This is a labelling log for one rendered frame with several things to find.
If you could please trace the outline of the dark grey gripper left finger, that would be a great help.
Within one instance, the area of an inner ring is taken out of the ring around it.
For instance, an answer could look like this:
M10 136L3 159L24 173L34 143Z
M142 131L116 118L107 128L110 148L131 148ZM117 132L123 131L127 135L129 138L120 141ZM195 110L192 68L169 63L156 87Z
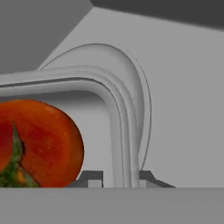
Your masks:
M68 187L103 188L103 171L83 171Z

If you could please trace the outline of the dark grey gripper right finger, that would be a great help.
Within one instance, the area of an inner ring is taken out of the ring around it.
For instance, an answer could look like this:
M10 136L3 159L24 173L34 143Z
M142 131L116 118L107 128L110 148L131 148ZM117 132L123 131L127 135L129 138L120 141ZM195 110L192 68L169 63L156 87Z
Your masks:
M151 171L140 171L139 181L142 188L173 188L173 185L167 184L161 180L154 177Z

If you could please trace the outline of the red tomato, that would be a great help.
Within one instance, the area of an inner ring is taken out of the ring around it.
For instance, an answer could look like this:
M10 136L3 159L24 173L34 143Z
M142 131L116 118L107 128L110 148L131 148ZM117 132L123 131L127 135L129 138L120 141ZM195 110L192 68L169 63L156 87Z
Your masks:
M65 112L41 101L0 102L0 172L11 159L13 130L24 145L21 165L41 186L65 187L76 180L84 145Z

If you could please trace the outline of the grey tupperware container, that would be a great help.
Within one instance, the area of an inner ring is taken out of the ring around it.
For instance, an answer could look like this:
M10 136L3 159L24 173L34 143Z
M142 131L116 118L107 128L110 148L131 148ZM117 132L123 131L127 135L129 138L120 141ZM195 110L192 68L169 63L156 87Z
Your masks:
M74 119L85 145L84 170L102 170L106 187L137 188L151 135L151 94L127 50L85 44L38 71L0 74L0 101L52 104Z

